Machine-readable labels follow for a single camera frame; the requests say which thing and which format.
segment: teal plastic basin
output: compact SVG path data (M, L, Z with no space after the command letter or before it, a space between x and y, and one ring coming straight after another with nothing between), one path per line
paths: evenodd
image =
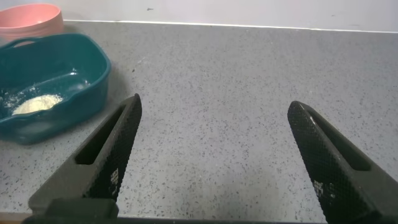
M30 144L93 116L106 103L110 70L101 48L81 34L24 38L0 47L0 139ZM42 95L63 100L49 110L12 115Z

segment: white wall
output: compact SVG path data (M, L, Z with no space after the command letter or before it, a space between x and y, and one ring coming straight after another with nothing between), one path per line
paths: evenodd
M64 19L398 32L397 0L0 0L0 8L26 2L54 3Z

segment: gray speckled countertop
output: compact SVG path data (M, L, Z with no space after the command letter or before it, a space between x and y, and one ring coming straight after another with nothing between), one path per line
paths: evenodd
M68 22L113 64L106 109L33 146L0 142L0 213L28 198L122 99L143 115L118 198L132 217L324 222L287 121L323 114L398 179L398 35Z

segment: white powder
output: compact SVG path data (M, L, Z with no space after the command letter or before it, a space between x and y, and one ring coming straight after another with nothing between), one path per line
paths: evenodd
M31 113L31 112L35 112L35 111L39 111L39 110L48 110L61 101L62 101L62 98L57 95L37 96L37 97L27 100L23 104L19 105L12 112L12 115Z

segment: pink bowl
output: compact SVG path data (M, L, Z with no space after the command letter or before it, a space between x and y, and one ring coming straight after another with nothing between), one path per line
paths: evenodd
M62 31L61 9L51 4L25 4L0 11L0 36L6 40Z

